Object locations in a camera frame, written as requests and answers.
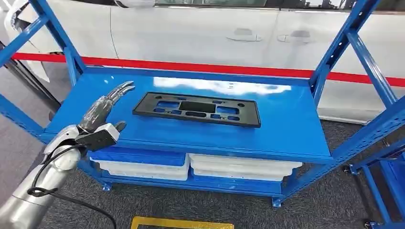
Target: blue shelf frame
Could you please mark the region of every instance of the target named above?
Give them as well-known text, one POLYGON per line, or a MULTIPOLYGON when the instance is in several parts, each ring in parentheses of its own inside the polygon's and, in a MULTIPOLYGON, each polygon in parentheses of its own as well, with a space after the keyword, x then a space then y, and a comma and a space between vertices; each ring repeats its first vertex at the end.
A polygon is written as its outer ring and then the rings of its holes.
MULTIPOLYGON (((27 27, 16 39, 14 39, 7 47, 0 52, 0 64, 3 65, 17 52, 17 50, 27 42, 42 26, 46 26, 54 39, 57 41, 61 49, 64 51, 66 62, 69 71, 70 82, 74 86, 77 80, 84 73, 96 73, 100 70, 96 67, 85 66, 77 50, 74 48, 72 42, 68 38, 66 32, 63 30, 56 16, 52 12, 46 0, 30 0, 30 4, 38 13, 39 17, 29 27, 27 27)), ((405 124, 405 97, 396 98, 387 80, 381 73, 376 65, 371 54, 368 52, 365 44, 362 42, 358 35, 358 31, 370 16, 372 11, 377 6, 379 0, 358 0, 353 7, 346 22, 343 24, 341 30, 338 32, 336 38, 333 40, 329 49, 321 59, 318 67, 313 73, 312 77, 308 80, 303 79, 283 79, 277 76, 254 76, 254 75, 207 75, 204 73, 180 73, 180 72, 166 72, 167 77, 176 78, 190 78, 190 79, 209 79, 209 80, 222 80, 222 81, 236 81, 246 83, 278 83, 283 85, 301 84, 310 87, 313 100, 317 106, 322 94, 323 87, 326 82, 326 77, 331 69, 334 67, 338 59, 341 57, 349 44, 354 48, 357 56, 359 57, 362 65, 364 66, 368 76, 370 77, 376 91, 378 92, 381 100, 383 101, 386 110, 373 119, 368 125, 364 126, 352 137, 346 140, 338 148, 332 151, 332 160, 319 161, 317 166, 313 167, 307 173, 296 178, 296 169, 293 174, 289 176, 288 183, 285 186, 274 184, 276 187, 269 189, 269 192, 255 192, 240 190, 232 191, 233 193, 244 193, 251 195, 265 195, 273 198, 273 206, 280 207, 281 202, 298 191, 307 187, 317 179, 332 171, 336 167, 345 163, 353 156, 361 153, 363 150, 387 136, 394 130, 400 128, 405 124)), ((128 73, 144 72, 145 76, 154 76, 156 73, 153 70, 140 70, 140 69, 118 69, 118 68, 105 68, 104 70, 120 73, 125 71, 128 73)), ((51 136, 44 134, 44 128, 34 122, 27 114, 22 112, 19 108, 9 102, 5 97, 0 96, 0 113, 10 119, 12 122, 20 126, 23 130, 36 137, 38 140, 47 143, 51 136)), ((80 168, 103 184, 104 190, 110 190, 112 183, 131 183, 131 184, 144 184, 166 186, 167 182, 159 182, 155 179, 140 180, 133 177, 132 179, 123 179, 122 177, 108 176, 103 172, 99 172, 89 161, 82 161, 80 168)), ((191 188, 198 190, 213 190, 229 192, 227 188, 213 188, 186 186, 180 182, 170 182, 170 187, 191 188)))
POLYGON ((405 138, 395 142, 394 144, 382 149, 381 151, 367 157, 363 161, 349 165, 350 172, 353 175, 358 175, 360 171, 364 173, 371 193, 374 196, 375 202, 383 217, 383 224, 371 222, 370 226, 373 229, 394 229, 405 227, 405 138), (387 186, 392 194, 392 197, 398 207, 402 217, 402 222, 392 222, 388 213, 387 207, 381 197, 380 191, 371 174, 370 167, 379 165, 381 172, 385 178, 387 186))

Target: car window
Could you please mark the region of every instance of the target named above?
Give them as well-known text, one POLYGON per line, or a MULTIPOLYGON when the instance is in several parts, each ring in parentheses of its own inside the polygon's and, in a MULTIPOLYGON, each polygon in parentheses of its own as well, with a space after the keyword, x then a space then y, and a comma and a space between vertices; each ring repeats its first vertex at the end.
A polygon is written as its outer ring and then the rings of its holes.
MULTIPOLYGON (((114 0, 73 0, 115 5, 114 0)), ((156 0, 157 5, 263 7, 308 10, 351 10, 356 0, 156 0)), ((376 11, 405 11, 405 0, 381 0, 376 11)))
POLYGON ((266 0, 156 0, 157 4, 264 7, 266 0))
MULTIPOLYGON (((356 0, 281 0, 281 8, 351 10, 356 0)), ((381 0, 377 11, 405 11, 405 0, 381 0)))

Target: black cable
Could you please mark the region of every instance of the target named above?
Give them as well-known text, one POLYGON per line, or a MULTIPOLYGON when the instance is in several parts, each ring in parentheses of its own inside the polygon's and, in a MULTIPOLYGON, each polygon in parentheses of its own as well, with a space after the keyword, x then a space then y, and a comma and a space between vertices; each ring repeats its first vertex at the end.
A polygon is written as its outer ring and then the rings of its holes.
POLYGON ((65 201, 69 201, 69 202, 72 202, 72 203, 75 203, 75 204, 78 204, 78 205, 85 206, 85 207, 87 207, 89 209, 92 209, 94 211, 97 211, 97 212, 107 216, 111 220, 114 229, 117 229, 117 224, 115 222, 115 219, 108 212, 106 212, 106 211, 104 211, 104 210, 102 210, 102 209, 100 209, 98 207, 95 207, 95 206, 93 206, 91 204, 88 204, 86 202, 83 202, 83 201, 73 199, 73 198, 61 195, 59 193, 56 193, 56 191, 58 191, 57 187, 52 188, 52 189, 45 189, 45 188, 42 188, 42 187, 36 187, 38 179, 39 179, 41 173, 45 170, 45 168, 51 162, 53 162, 55 159, 57 159, 60 155, 66 153, 67 151, 69 151, 71 149, 75 149, 75 148, 85 148, 85 145, 78 144, 78 145, 71 146, 69 148, 66 148, 66 149, 62 150, 60 153, 56 154, 55 156, 51 157, 50 159, 46 160, 45 163, 43 164, 43 166, 38 171, 37 175, 35 176, 34 181, 32 182, 31 188, 29 188, 27 190, 27 193, 29 195, 31 195, 31 196, 34 196, 34 197, 43 197, 43 196, 46 196, 46 195, 51 195, 53 197, 56 197, 56 198, 59 198, 59 199, 65 200, 65 201))

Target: black plastic panel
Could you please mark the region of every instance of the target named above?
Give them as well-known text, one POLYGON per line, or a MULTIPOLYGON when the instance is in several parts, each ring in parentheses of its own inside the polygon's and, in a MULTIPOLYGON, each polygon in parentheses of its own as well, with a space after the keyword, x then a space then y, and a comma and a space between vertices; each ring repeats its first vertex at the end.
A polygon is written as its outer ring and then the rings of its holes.
POLYGON ((255 101, 148 92, 134 115, 260 127, 255 101))

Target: shelf leg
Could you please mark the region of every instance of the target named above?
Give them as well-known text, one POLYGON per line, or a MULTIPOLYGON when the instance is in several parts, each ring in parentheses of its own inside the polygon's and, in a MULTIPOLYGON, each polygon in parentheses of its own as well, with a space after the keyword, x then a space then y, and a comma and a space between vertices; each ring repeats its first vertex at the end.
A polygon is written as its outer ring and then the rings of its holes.
POLYGON ((395 174, 392 171, 392 168, 389 165, 388 161, 380 161, 380 166, 383 172, 383 176, 385 181, 390 189, 392 197, 395 200, 395 203, 398 207, 399 213, 401 214, 402 218, 405 219, 405 203, 404 203, 404 190, 402 185, 396 179, 395 174))
POLYGON ((271 198, 273 201, 273 207, 280 208, 281 207, 281 199, 280 198, 271 198))
POLYGON ((378 208, 380 209, 384 222, 390 223, 391 222, 390 215, 388 214, 388 210, 385 207, 383 198, 381 197, 380 191, 378 191, 377 185, 374 182, 373 176, 372 176, 369 168, 367 166, 363 166, 362 169, 363 169, 364 175, 367 178, 368 186, 370 187, 370 190, 373 193, 375 202, 377 202, 378 208))
POLYGON ((109 192, 109 191, 111 191, 112 187, 113 187, 113 183, 105 182, 103 185, 103 191, 109 192))
POLYGON ((359 174, 359 171, 358 171, 359 167, 355 167, 354 165, 349 164, 349 169, 350 169, 350 173, 352 175, 358 175, 359 174))
POLYGON ((69 72, 70 84, 72 86, 75 86, 77 80, 79 79, 80 73, 75 68, 75 60, 72 56, 72 53, 70 52, 70 50, 67 47, 64 49, 64 56, 66 58, 66 64, 67 64, 67 69, 69 72))

